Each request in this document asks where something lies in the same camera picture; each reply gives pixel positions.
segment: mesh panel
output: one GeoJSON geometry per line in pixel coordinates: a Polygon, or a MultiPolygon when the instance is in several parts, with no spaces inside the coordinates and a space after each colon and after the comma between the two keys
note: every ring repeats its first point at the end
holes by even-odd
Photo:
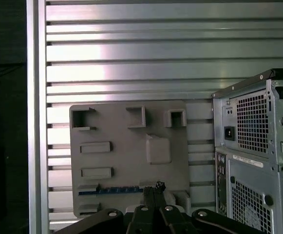
{"type": "Polygon", "coordinates": [[[239,182],[232,187],[233,219],[271,234],[270,210],[263,207],[263,196],[239,182]]]}
{"type": "Polygon", "coordinates": [[[264,95],[239,100],[237,117],[239,147],[266,153],[268,117],[264,95]]]}

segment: blue connector strip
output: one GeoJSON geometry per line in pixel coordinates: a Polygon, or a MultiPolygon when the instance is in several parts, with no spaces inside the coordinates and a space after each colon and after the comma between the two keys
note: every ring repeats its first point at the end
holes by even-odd
{"type": "Polygon", "coordinates": [[[95,192],[79,192],[78,195],[102,195],[102,194],[135,194],[142,193],[143,189],[138,186],[129,187],[110,187],[110,188],[98,188],[95,192]]]}

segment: label sticker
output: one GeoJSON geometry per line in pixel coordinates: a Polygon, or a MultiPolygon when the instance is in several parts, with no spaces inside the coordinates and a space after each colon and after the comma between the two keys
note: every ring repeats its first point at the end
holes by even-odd
{"type": "Polygon", "coordinates": [[[254,165],[256,167],[260,167],[260,168],[264,167],[264,164],[262,162],[257,162],[257,161],[254,161],[252,159],[248,159],[246,157],[240,157],[240,156],[237,156],[237,155],[233,155],[233,158],[236,159],[236,160],[239,160],[239,161],[242,161],[242,162],[254,165]]]}

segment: dark background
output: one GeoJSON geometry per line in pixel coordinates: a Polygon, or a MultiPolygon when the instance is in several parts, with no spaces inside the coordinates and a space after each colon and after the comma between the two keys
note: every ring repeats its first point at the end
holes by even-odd
{"type": "Polygon", "coordinates": [[[0,234],[28,225],[26,1],[0,0],[0,234]]]}

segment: metal bolt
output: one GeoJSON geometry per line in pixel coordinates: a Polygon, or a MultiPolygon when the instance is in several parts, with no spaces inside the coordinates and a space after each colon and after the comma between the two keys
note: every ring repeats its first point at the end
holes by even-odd
{"type": "Polygon", "coordinates": [[[172,206],[167,206],[167,207],[165,207],[165,210],[167,210],[167,211],[172,211],[172,209],[173,209],[172,206]]]}
{"type": "Polygon", "coordinates": [[[207,214],[205,211],[200,211],[200,212],[198,213],[198,215],[201,216],[201,217],[205,217],[205,216],[207,216],[208,214],[207,214]]]}
{"type": "Polygon", "coordinates": [[[111,212],[111,213],[109,213],[109,216],[114,217],[114,216],[116,216],[116,213],[115,212],[111,212]]]}

